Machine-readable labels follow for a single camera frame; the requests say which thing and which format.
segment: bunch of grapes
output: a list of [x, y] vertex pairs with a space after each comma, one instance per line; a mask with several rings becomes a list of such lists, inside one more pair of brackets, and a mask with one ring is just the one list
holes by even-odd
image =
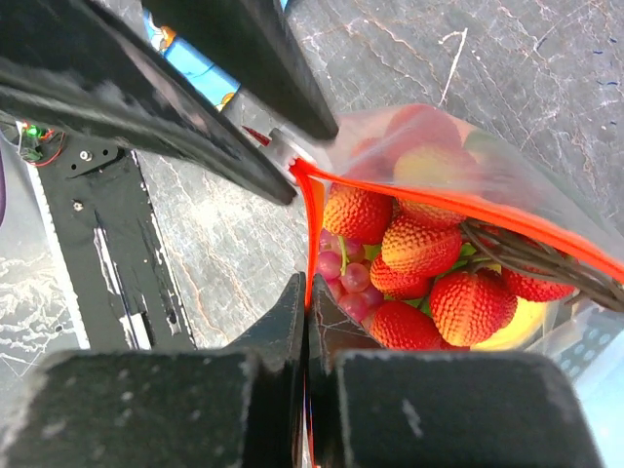
[[370, 316], [384, 301], [371, 284], [371, 261], [364, 246], [323, 229], [317, 273], [327, 281], [338, 305], [357, 322]]

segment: wire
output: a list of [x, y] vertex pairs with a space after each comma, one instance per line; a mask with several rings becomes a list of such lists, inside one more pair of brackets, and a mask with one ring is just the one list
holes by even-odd
[[55, 134], [54, 130], [48, 130], [46, 132], [46, 134], [41, 137], [41, 140], [42, 141], [47, 141], [48, 139], [52, 138], [54, 136], [54, 134]]
[[39, 163], [39, 164], [36, 164], [36, 163], [28, 163], [28, 164], [30, 164], [31, 166], [34, 166], [35, 168], [45, 168], [45, 167], [46, 167], [46, 166], [48, 166], [49, 164], [53, 163], [53, 162], [57, 159], [57, 157], [60, 155], [60, 153], [61, 153], [61, 152], [62, 152], [62, 150], [63, 150], [63, 145], [62, 145], [62, 144], [63, 144], [64, 142], [65, 142], [65, 132], [63, 132], [63, 133], [61, 134], [61, 136], [60, 136], [60, 143], [58, 144], [58, 149], [57, 149], [57, 152], [54, 154], [54, 156], [52, 156], [52, 158], [50, 158], [48, 161], [43, 162], [43, 163]]

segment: black plastic part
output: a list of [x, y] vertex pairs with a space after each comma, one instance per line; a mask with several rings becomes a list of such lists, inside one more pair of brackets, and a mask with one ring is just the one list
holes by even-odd
[[327, 466], [602, 466], [569, 383], [539, 355], [345, 351], [331, 381]]
[[[151, 349], [192, 350], [136, 156], [110, 148], [114, 161], [101, 158], [101, 167], [71, 177], [71, 167], [81, 161], [73, 156], [89, 151], [95, 161], [103, 148], [68, 136], [57, 159], [38, 171], [91, 349], [142, 348], [131, 325], [134, 318], [140, 319], [138, 328], [145, 327]], [[49, 157], [57, 145], [51, 142], [44, 149]]]
[[292, 467], [301, 465], [303, 378], [308, 362], [307, 326], [303, 300], [305, 275], [292, 275], [277, 303], [225, 351], [256, 352], [270, 372], [280, 375], [275, 389], [281, 402], [275, 413], [276, 437], [292, 448]]
[[337, 135], [338, 125], [278, 0], [142, 0], [142, 4], [304, 132], [323, 140]]
[[68, 145], [58, 163], [67, 177], [77, 177], [102, 169], [123, 155], [124, 150], [111, 142], [89, 140], [88, 147], [82, 149], [78, 144]]
[[318, 464], [333, 467], [336, 414], [332, 408], [332, 369], [335, 356], [345, 349], [381, 349], [382, 346], [338, 307], [321, 275], [314, 277], [312, 307], [308, 315], [309, 361], [306, 413], [308, 431], [314, 436]]
[[282, 385], [251, 352], [57, 356], [33, 376], [0, 459], [7, 468], [290, 468]]
[[277, 204], [295, 196], [234, 125], [91, 0], [0, 2], [0, 109], [42, 128], [193, 162]]

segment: red wire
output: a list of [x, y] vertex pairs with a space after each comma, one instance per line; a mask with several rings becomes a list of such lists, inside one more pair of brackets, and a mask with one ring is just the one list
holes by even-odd
[[50, 163], [54, 162], [54, 160], [57, 159], [57, 157], [62, 152], [62, 144], [63, 144], [64, 141], [65, 141], [65, 133], [63, 133], [60, 136], [60, 143], [58, 144], [58, 150], [54, 154], [54, 156], [52, 158], [50, 158], [48, 161], [46, 161], [45, 163], [39, 163], [39, 164], [31, 163], [32, 166], [34, 166], [35, 168], [44, 168], [44, 167], [48, 166]]
[[47, 140], [48, 140], [50, 137], [52, 137], [52, 135], [54, 135], [54, 134], [55, 134], [55, 131], [54, 131], [54, 130], [48, 130], [48, 131], [46, 132], [46, 134], [45, 134], [45, 135], [43, 135], [43, 136], [41, 137], [41, 140], [42, 140], [42, 141], [47, 141]]

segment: grape stem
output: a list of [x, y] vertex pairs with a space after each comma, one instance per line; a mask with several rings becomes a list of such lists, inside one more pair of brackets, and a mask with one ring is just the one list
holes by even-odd
[[340, 255], [342, 256], [342, 264], [340, 265], [340, 276], [344, 276], [347, 272], [347, 246], [344, 244], [344, 237], [338, 236], [338, 244], [340, 245]]

